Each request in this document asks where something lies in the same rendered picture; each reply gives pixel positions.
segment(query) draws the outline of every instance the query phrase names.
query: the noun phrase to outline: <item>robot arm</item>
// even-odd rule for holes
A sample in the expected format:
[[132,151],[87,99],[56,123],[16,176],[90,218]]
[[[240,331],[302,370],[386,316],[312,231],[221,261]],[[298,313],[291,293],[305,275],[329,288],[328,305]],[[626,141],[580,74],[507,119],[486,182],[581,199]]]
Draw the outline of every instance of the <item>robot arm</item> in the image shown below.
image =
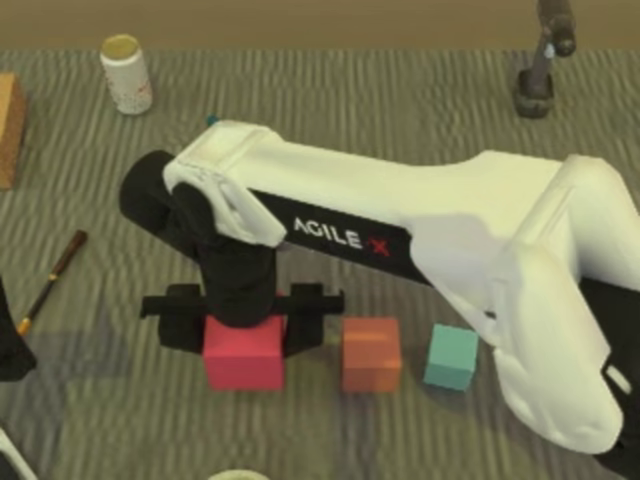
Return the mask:
[[640,306],[640,222],[604,161],[489,151],[407,166],[223,121],[159,163],[160,210],[193,240],[179,250],[195,252],[219,320],[265,318],[276,248],[299,245],[436,288],[493,347],[507,404],[541,436],[589,454],[636,442],[638,358],[620,352],[637,350],[637,319],[620,333],[592,307],[603,291]]

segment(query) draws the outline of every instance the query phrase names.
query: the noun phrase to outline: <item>blue object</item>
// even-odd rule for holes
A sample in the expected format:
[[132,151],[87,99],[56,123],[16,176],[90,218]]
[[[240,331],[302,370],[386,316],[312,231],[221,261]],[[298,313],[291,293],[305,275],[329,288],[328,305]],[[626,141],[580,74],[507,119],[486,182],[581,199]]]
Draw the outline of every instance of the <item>blue object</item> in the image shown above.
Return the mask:
[[215,115],[209,115],[207,117],[207,126],[210,127],[211,125],[213,125],[214,123],[218,122],[220,119],[218,117],[216,117]]
[[423,381],[427,385],[465,391],[476,370],[478,335],[472,330],[436,325]]

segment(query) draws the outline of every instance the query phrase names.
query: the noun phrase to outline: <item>metal stand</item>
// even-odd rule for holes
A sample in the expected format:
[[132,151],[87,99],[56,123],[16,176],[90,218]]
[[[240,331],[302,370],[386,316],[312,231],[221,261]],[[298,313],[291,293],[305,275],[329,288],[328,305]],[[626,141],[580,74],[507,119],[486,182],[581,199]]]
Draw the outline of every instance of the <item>metal stand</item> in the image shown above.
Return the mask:
[[554,103],[553,58],[576,50],[575,21],[569,0],[538,0],[542,32],[530,68],[520,71],[514,88],[516,112],[523,118],[547,116]]

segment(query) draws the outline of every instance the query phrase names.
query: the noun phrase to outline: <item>brown box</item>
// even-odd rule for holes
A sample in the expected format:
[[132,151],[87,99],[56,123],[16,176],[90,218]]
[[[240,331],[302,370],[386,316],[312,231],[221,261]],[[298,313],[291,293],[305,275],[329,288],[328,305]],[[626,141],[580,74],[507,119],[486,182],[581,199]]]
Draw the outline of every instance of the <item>brown box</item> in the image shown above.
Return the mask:
[[342,389],[391,392],[400,381],[402,354],[393,317],[348,317],[342,330]]
[[18,77],[0,73],[0,190],[13,187],[26,114],[27,101]]

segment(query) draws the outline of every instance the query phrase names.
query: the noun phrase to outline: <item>wooden handle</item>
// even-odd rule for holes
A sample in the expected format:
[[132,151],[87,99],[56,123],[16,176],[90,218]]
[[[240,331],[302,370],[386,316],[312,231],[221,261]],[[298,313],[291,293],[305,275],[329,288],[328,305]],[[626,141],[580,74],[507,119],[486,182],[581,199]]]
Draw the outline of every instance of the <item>wooden handle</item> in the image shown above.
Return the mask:
[[51,270],[51,276],[53,276],[54,278],[57,278],[60,275],[62,275],[62,272],[65,271],[65,269],[69,265],[69,262],[71,261],[73,256],[78,252],[78,250],[80,250],[80,247],[82,247],[82,245],[84,245],[84,243],[87,241],[87,238],[88,238],[87,232],[83,230],[78,230],[75,233],[75,235],[69,242],[69,245],[67,245],[67,248],[65,249],[64,253],[60,257],[60,260],[58,260],[58,263],[56,263],[55,267],[53,267],[53,270]]

